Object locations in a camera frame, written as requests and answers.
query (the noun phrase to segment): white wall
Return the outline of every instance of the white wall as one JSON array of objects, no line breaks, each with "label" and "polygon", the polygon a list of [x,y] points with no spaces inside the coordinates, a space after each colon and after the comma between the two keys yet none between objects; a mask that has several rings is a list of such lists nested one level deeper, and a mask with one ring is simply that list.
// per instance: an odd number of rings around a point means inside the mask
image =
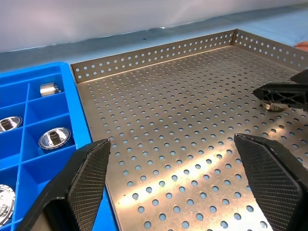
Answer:
[{"label": "white wall", "polygon": [[308,0],[1,0],[0,52],[302,2]]}]

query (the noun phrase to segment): metal sheet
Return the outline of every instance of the metal sheet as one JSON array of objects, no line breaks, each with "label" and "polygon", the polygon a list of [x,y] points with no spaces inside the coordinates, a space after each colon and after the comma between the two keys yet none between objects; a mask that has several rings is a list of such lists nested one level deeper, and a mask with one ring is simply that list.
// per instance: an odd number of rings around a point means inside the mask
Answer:
[{"label": "metal sheet", "polygon": [[308,53],[258,35],[237,30],[233,45],[296,71],[308,69]]},{"label": "metal sheet", "polygon": [[233,42],[234,30],[72,64],[77,83],[211,51]]},{"label": "metal sheet", "polygon": [[228,46],[78,84],[93,140],[113,138],[106,183],[120,229],[272,230],[232,139],[276,139],[308,167],[307,114],[267,112],[252,95],[293,74]]}]

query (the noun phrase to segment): organizer compartment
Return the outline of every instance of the organizer compartment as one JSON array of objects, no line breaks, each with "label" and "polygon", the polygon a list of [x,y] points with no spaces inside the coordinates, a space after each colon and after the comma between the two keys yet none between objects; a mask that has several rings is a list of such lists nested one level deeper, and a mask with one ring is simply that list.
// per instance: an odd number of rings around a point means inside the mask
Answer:
[{"label": "organizer compartment", "polygon": [[0,169],[15,166],[19,162],[23,129],[0,133]]},{"label": "organizer compartment", "polygon": [[19,103],[12,106],[0,108],[0,119],[4,119],[11,116],[19,116],[23,119],[25,117],[26,103]]},{"label": "organizer compartment", "polygon": [[68,107],[64,92],[43,97],[28,103],[26,124],[37,123],[67,113]]},{"label": "organizer compartment", "polygon": [[27,83],[0,86],[0,107],[6,107],[26,101],[28,91]]},{"label": "organizer compartment", "polygon": [[[0,179],[1,184],[7,185],[10,188],[16,191],[16,182],[17,182],[17,173],[18,173],[18,166],[10,167],[7,169],[3,169],[0,171]],[[10,218],[4,226],[0,228],[0,230],[9,230],[6,229],[7,227],[10,227],[9,224],[11,223],[12,218]]]},{"label": "organizer compartment", "polygon": [[24,217],[45,185],[62,170],[75,150],[75,146],[63,148],[21,164],[15,219]]},{"label": "organizer compartment", "polygon": [[60,74],[49,75],[42,78],[37,78],[29,82],[29,96],[28,100],[39,99],[42,98],[39,88],[42,84],[52,83],[54,82],[61,92],[64,92],[64,86],[62,81],[62,76]]},{"label": "organizer compartment", "polygon": [[38,144],[40,137],[46,131],[56,127],[65,127],[70,131],[72,131],[69,115],[65,114],[62,116],[54,117],[50,120],[46,120],[43,122],[27,126],[25,128],[25,135],[24,135],[25,140],[23,144],[22,161],[33,159],[44,154],[50,154],[52,152],[57,151],[58,149],[74,145],[74,139],[72,138],[71,134],[70,139],[65,143],[64,146],[52,150],[42,149]]}]

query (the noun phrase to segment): person's hand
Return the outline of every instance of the person's hand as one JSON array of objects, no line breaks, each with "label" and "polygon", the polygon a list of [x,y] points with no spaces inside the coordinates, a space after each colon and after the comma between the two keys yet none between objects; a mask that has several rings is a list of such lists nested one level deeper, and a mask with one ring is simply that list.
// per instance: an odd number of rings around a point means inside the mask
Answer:
[{"label": "person's hand", "polygon": [[295,47],[303,51],[308,51],[308,42],[300,42],[295,44]]}]

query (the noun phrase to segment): blue plastic organizer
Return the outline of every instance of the blue plastic organizer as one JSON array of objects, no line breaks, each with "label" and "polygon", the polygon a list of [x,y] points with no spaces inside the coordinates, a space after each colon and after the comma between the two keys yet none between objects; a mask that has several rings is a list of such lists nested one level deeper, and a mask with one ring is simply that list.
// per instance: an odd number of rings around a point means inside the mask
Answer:
[{"label": "blue plastic organizer", "polygon": [[[41,97],[40,85],[50,82],[55,82],[62,92]],[[0,134],[0,184],[10,186],[16,194],[13,216],[1,231],[16,230],[42,189],[73,152],[91,142],[75,82],[65,63],[1,74],[0,118],[9,116],[20,116],[23,122],[19,128]],[[40,136],[54,127],[70,129],[73,137],[65,147],[42,150]],[[117,230],[106,190],[93,230]]]}]

